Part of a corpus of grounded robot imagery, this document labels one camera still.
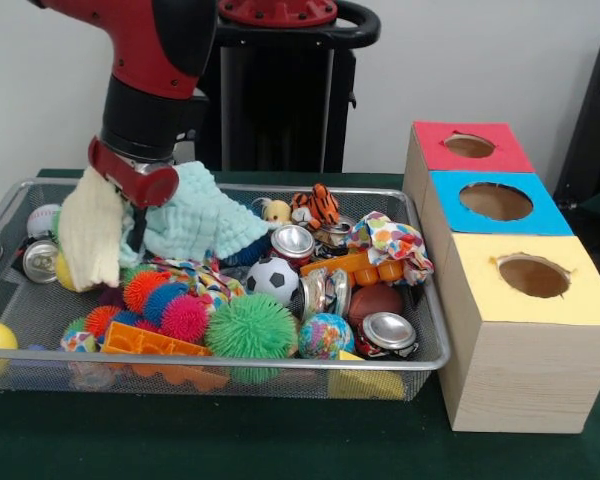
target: soccer ball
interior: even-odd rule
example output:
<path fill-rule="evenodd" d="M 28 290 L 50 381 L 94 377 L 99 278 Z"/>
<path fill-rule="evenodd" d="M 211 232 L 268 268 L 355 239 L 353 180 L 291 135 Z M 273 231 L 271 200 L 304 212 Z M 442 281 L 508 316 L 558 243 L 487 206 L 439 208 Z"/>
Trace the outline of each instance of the soccer ball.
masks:
<path fill-rule="evenodd" d="M 263 258 L 251 267 L 247 275 L 249 292 L 267 293 L 285 307 L 291 303 L 297 289 L 298 274 L 282 258 Z"/>

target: shape sorter box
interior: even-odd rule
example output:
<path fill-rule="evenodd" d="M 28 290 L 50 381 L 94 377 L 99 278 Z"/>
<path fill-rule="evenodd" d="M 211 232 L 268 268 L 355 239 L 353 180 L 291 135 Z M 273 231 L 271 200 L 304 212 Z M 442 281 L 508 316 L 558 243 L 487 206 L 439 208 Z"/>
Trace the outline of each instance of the shape sorter box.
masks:
<path fill-rule="evenodd" d="M 422 214 L 430 171 L 533 173 L 513 132 L 504 123 L 415 122 L 411 129 L 403 190 Z"/>
<path fill-rule="evenodd" d="M 573 235 L 533 173 L 431 172 L 420 218 L 438 279 L 452 232 Z"/>
<path fill-rule="evenodd" d="M 600 390 L 600 276 L 578 238 L 454 233 L 438 280 L 453 430 L 581 432 Z"/>

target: white wall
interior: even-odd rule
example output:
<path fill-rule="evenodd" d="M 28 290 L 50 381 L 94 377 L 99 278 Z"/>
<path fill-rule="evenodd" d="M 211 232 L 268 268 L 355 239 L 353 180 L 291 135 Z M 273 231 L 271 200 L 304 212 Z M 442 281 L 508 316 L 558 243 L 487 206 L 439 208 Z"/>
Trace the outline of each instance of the white wall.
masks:
<path fill-rule="evenodd" d="M 402 173 L 415 119 L 505 121 L 552 187 L 600 42 L 600 0 L 364 0 L 347 171 Z M 81 167 L 99 130 L 106 35 L 0 1 L 0 197 L 43 167 Z"/>
<path fill-rule="evenodd" d="M 511 124 L 553 189 L 600 44 L 600 0 L 362 0 L 380 41 L 359 50 L 345 168 L 404 171 L 414 120 Z"/>

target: red box top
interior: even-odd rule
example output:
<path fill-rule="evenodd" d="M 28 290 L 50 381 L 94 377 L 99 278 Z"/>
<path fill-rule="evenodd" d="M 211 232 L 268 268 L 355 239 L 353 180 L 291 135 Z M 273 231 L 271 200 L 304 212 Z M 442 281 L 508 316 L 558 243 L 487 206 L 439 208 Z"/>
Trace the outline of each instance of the red box top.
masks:
<path fill-rule="evenodd" d="M 429 170 L 534 172 L 506 123 L 415 122 L 413 126 Z"/>

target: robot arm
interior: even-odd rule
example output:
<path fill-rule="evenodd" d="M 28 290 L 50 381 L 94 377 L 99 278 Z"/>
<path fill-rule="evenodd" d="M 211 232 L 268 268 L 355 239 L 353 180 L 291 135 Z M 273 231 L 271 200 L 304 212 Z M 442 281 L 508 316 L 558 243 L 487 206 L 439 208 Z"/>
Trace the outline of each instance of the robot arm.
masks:
<path fill-rule="evenodd" d="M 164 204 L 168 165 L 216 29 L 216 0 L 29 0 L 106 31 L 114 59 L 102 130 L 89 161 L 135 206 Z"/>

